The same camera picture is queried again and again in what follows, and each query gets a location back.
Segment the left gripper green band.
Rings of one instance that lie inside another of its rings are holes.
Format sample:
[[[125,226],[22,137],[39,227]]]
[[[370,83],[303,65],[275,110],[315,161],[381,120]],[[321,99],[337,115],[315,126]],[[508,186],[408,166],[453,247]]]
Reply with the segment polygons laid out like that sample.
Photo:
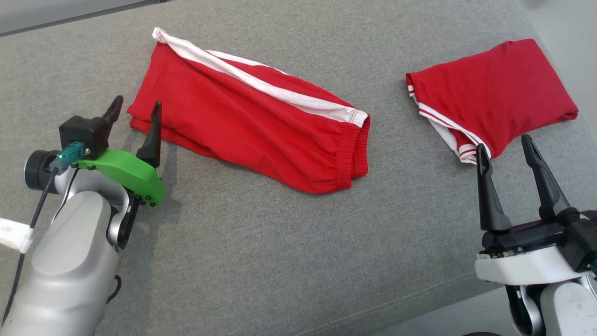
[[[113,125],[119,119],[123,102],[123,96],[115,97],[103,115],[105,136],[111,134]],[[89,170],[93,167],[134,195],[141,196],[143,202],[149,205],[162,204],[166,188],[156,170],[161,158],[161,115],[162,105],[158,100],[151,112],[151,127],[143,145],[137,150],[136,157],[126,151],[107,149],[98,159],[81,159],[76,164],[81,169]]]

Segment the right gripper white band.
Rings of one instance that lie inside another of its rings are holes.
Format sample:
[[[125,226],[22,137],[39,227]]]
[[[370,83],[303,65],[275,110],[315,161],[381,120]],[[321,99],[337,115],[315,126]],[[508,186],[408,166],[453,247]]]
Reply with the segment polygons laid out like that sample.
[[[521,136],[525,161],[532,169],[539,193],[539,215],[557,217],[571,208],[569,201],[529,134]],[[480,280],[503,285],[539,285],[576,279],[576,272],[562,256],[556,243],[563,234],[557,223],[522,224],[512,227],[503,212],[495,185],[490,156],[484,144],[476,147],[476,176],[483,249],[476,255],[475,272]]]

